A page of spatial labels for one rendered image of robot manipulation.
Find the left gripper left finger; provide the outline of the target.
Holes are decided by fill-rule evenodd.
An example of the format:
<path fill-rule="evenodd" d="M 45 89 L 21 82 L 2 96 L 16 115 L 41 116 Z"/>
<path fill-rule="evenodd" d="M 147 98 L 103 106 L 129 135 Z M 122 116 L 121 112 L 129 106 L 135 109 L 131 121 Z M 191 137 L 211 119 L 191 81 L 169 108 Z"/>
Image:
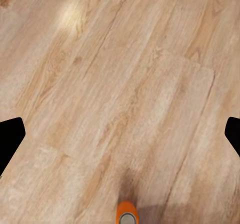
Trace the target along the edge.
<path fill-rule="evenodd" d="M 25 135 L 26 131 L 21 117 L 0 122 L 0 176 Z"/>

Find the can of soda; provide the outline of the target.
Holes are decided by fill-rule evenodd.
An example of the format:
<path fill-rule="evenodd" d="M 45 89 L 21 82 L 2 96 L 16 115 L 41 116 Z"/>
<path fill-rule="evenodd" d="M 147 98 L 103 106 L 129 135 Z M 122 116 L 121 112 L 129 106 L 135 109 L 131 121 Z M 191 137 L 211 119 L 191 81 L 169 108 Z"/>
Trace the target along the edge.
<path fill-rule="evenodd" d="M 131 201 L 122 201 L 116 210 L 116 224 L 139 224 L 139 217 Z"/>

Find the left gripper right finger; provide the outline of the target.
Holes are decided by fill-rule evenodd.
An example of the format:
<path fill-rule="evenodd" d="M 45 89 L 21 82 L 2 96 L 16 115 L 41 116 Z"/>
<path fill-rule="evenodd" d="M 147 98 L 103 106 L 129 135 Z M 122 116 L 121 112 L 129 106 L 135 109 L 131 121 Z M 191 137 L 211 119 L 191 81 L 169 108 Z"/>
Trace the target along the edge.
<path fill-rule="evenodd" d="M 231 116 L 227 121 L 224 134 L 240 156 L 240 118 Z"/>

